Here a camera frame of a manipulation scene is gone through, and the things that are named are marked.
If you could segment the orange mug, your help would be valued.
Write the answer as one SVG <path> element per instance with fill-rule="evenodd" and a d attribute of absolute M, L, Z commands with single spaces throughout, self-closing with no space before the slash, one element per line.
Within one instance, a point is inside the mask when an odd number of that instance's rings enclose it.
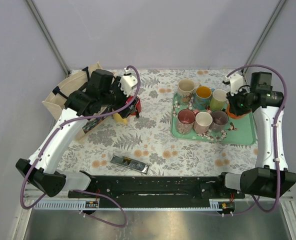
<path fill-rule="evenodd" d="M 235 115 L 230 110 L 231 110 L 230 105 L 228 105 L 227 108 L 226 108 L 226 113 L 230 118 L 235 119 L 235 120 L 242 119 L 248 114 L 248 112 L 247 112 L 247 113 L 242 114 L 242 115 Z"/>

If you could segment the red mug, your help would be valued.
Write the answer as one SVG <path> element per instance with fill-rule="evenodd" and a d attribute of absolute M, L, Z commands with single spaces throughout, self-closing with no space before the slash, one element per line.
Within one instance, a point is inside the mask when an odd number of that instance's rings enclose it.
<path fill-rule="evenodd" d="M 130 114 L 129 115 L 139 118 L 141 111 L 142 111 L 141 100 L 138 96 L 136 96 L 135 100 L 130 105 Z"/>

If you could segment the lime green mug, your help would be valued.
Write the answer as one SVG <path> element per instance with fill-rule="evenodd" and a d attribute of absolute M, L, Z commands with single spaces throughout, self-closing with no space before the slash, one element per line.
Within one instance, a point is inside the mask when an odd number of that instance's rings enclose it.
<path fill-rule="evenodd" d="M 209 108 L 211 111 L 220 111 L 227 102 L 227 92 L 223 89 L 216 89 L 212 93 Z"/>

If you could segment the lavender mug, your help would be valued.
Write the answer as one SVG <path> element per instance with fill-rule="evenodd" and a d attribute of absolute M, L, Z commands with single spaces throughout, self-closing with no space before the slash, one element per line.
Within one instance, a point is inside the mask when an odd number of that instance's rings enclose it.
<path fill-rule="evenodd" d="M 209 126 L 209 129 L 215 133 L 222 131 L 229 121 L 229 116 L 223 110 L 213 111 L 211 113 L 211 117 L 212 117 L 212 123 Z"/>

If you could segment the blue butterfly mug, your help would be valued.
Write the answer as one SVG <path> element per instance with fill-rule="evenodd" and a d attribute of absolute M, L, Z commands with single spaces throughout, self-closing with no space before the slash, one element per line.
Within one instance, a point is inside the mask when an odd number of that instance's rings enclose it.
<path fill-rule="evenodd" d="M 195 94 L 193 95 L 192 106 L 200 111 L 206 110 L 209 106 L 214 90 L 214 88 L 209 88 L 206 86 L 197 87 Z"/>

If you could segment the pink octagonal mug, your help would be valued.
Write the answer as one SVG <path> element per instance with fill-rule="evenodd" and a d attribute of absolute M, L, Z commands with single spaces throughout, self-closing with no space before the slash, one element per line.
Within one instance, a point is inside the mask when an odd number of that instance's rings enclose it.
<path fill-rule="evenodd" d="M 197 134 L 204 134 L 213 122 L 213 118 L 208 112 L 199 112 L 195 115 L 193 129 Z"/>

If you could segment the beige floral mug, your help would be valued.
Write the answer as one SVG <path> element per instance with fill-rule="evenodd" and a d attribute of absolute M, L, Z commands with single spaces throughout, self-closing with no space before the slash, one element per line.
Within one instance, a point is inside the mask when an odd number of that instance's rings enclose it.
<path fill-rule="evenodd" d="M 191 101 L 196 87 L 199 84 L 195 83 L 191 79 L 181 79 L 177 84 L 177 101 L 181 105 L 188 105 Z"/>

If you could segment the pink round mug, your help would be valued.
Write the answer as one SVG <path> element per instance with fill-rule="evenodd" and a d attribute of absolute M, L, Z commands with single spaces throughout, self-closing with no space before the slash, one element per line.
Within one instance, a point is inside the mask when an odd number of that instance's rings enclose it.
<path fill-rule="evenodd" d="M 177 115 L 176 130 L 182 135 L 189 134 L 193 129 L 199 110 L 183 109 Z"/>

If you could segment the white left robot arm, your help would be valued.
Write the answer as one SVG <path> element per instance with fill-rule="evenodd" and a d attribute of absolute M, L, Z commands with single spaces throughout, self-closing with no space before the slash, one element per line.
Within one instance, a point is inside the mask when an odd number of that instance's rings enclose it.
<path fill-rule="evenodd" d="M 87 74 L 86 82 L 66 97 L 58 120 L 41 146 L 28 158 L 20 158 L 15 167 L 24 180 L 20 196 L 27 184 L 44 195 L 54 197 L 61 191 L 79 190 L 86 198 L 95 195 L 97 186 L 82 172 L 61 172 L 59 161 L 72 140 L 93 119 L 120 114 L 125 119 L 135 111 L 140 89 L 139 73 L 127 66 L 122 76 L 96 69 Z"/>

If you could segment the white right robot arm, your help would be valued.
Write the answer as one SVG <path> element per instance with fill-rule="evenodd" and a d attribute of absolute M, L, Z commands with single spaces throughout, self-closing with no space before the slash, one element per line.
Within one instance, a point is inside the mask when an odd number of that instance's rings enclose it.
<path fill-rule="evenodd" d="M 223 173 L 223 181 L 215 186 L 216 194 L 227 198 L 236 190 L 247 195 L 281 197 L 296 183 L 296 174 L 289 171 L 283 149 L 285 94 L 273 90 L 269 72 L 252 73 L 248 90 L 238 73 L 230 73 L 223 83 L 230 86 L 226 95 L 229 112 L 253 115 L 258 154 L 254 168 L 240 174 Z"/>

